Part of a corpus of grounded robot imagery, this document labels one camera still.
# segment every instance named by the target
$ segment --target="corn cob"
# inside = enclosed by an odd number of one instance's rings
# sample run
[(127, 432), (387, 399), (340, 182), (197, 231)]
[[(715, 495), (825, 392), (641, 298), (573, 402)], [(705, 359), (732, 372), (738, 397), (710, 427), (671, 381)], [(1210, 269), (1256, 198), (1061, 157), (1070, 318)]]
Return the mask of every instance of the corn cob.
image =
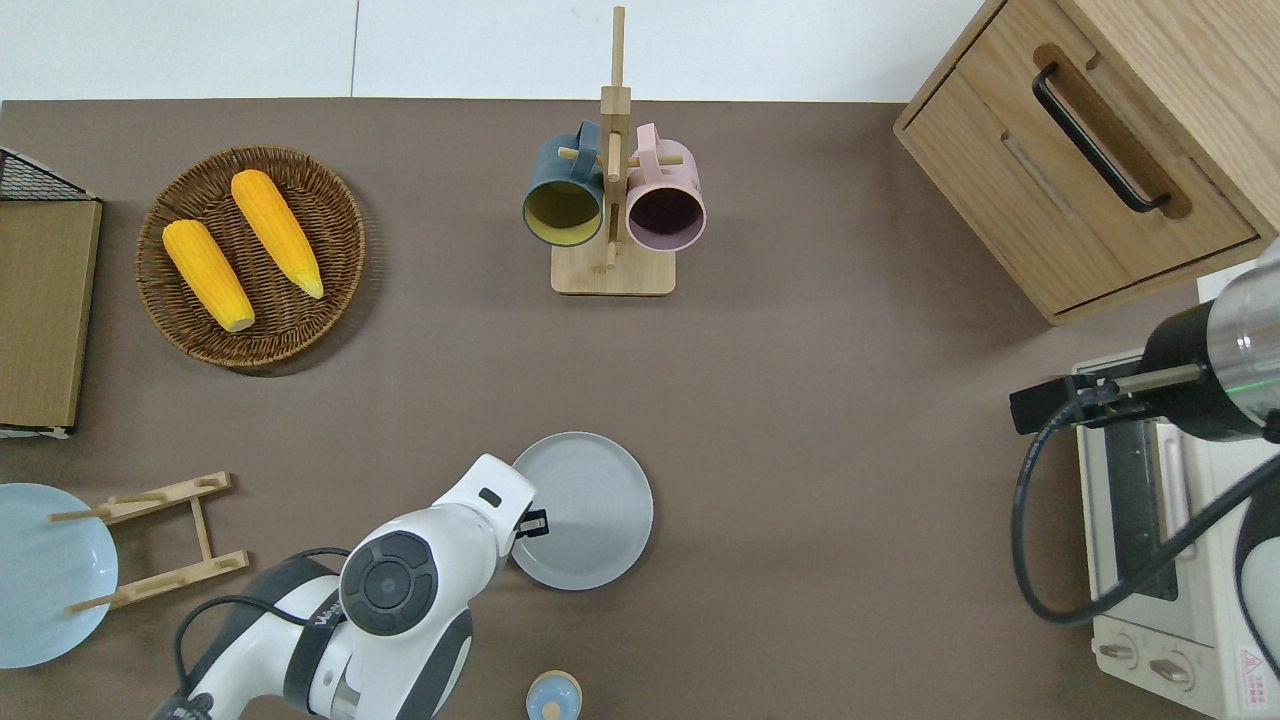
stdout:
[(165, 225), (161, 238), (182, 279), (223, 329), (234, 333), (253, 324), (244, 288), (204, 224), (174, 220)]
[(271, 178), (261, 170), (241, 170), (232, 177), (232, 197), (284, 277), (311, 297), (324, 297), (307, 236)]

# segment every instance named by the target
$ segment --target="warning label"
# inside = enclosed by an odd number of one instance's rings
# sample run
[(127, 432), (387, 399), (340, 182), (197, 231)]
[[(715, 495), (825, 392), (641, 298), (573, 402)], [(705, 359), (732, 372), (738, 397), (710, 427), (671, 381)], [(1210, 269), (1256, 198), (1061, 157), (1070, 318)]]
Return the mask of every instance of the warning label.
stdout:
[(1267, 707), (1267, 666), (1257, 647), (1240, 647), (1240, 700), (1247, 710)]

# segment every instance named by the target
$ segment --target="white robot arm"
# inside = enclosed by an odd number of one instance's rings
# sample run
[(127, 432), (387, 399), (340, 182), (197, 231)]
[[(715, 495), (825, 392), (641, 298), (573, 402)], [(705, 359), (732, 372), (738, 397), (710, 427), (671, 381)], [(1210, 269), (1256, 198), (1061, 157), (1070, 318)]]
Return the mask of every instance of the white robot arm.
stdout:
[(529, 480), (484, 455), (430, 507), (370, 533), (340, 575), (307, 557), (260, 574), (244, 593), (257, 606), (228, 616), (152, 720), (234, 720), (264, 694), (332, 720), (434, 717), (471, 646), (467, 602), (532, 500)]

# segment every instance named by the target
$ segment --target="pink mug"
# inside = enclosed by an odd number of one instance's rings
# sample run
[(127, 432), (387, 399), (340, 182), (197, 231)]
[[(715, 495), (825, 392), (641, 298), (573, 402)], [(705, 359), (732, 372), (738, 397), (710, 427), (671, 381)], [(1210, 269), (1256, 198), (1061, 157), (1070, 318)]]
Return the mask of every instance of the pink mug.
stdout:
[[(659, 155), (678, 155), (684, 161), (659, 165)], [(660, 252), (698, 242), (707, 228), (707, 208), (692, 152), (675, 140), (659, 140), (649, 123), (636, 128), (635, 156), (640, 167), (627, 174), (627, 233)]]

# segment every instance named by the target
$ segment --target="mug handle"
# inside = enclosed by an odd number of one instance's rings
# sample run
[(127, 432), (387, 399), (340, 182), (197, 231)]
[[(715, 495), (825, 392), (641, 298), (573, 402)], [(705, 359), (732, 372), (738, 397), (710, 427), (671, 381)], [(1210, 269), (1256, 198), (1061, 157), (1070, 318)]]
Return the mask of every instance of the mug handle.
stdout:
[(591, 179), (595, 170), (595, 158), (600, 154), (600, 126), (591, 120), (582, 120), (577, 128), (577, 158), (570, 168), (570, 176), (579, 181)]
[(645, 123), (636, 128), (636, 158), (640, 160), (640, 178), (645, 184), (662, 182), (658, 168), (658, 126)]

